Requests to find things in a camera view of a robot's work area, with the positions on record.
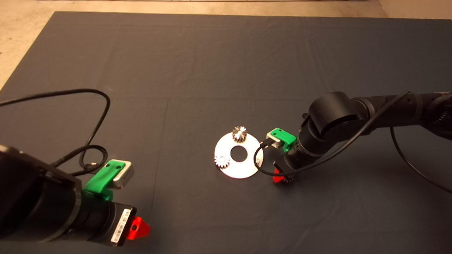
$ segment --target black fabric cloth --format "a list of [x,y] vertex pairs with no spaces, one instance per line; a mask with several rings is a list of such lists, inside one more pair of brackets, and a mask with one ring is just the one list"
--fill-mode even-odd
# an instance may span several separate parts
[[[326,92],[450,91],[451,42],[451,20],[56,12],[0,98],[108,93],[93,144],[132,161],[114,201],[136,206],[152,232],[121,248],[0,242],[0,253],[450,253],[452,196],[404,164],[388,129],[290,187],[260,173],[231,179],[213,151],[236,125],[259,140],[275,127],[297,134]],[[84,144],[103,105],[82,94],[0,108],[0,143],[50,163]],[[449,141],[421,127],[396,133],[416,166],[452,187]],[[265,151],[264,168],[277,154]],[[61,169],[79,170],[77,160]]]

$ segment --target white disc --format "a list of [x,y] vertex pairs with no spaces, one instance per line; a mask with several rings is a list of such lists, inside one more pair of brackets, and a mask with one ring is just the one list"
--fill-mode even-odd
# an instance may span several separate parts
[[[232,159],[231,150],[235,146],[245,148],[248,155],[244,161],[238,162]],[[220,168],[223,173],[232,178],[243,179],[254,175],[258,171],[254,165],[253,157],[259,146],[259,141],[249,133],[246,135],[245,141],[238,143],[232,138],[232,132],[229,132],[218,141],[215,147],[214,157],[230,161],[228,166],[223,169]],[[260,150],[259,153],[257,153],[256,162],[259,166],[261,166],[263,160],[264,152]]]

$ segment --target metal gear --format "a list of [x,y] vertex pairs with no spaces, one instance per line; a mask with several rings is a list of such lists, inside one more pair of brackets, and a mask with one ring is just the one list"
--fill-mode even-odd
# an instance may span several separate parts
[[220,168],[224,169],[227,166],[229,166],[229,163],[231,160],[229,158],[226,158],[224,156],[215,156],[214,157],[215,164]]
[[235,142],[242,143],[246,139],[246,128],[244,126],[236,126],[232,130],[232,138]]

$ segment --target center hole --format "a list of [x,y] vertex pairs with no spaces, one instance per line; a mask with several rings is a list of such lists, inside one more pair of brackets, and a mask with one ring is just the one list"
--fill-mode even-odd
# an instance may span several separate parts
[[248,153],[243,146],[234,146],[231,149],[231,158],[237,162],[242,162],[248,157]]

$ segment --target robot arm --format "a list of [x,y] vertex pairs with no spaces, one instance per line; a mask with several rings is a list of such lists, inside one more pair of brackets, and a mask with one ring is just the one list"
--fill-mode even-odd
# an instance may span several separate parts
[[0,145],[0,240],[122,246],[126,239],[147,235],[150,228],[135,216],[137,209],[112,202],[111,191],[105,189],[123,187],[133,174],[127,163],[111,160],[94,176],[104,179],[92,182],[93,177],[82,188],[78,178]]
[[[304,114],[298,137],[274,165],[278,172],[295,172],[312,164],[336,143],[354,136],[395,95],[357,97],[332,92],[320,96]],[[421,125],[432,133],[452,140],[452,94],[406,94],[392,104],[363,133],[380,127]]]

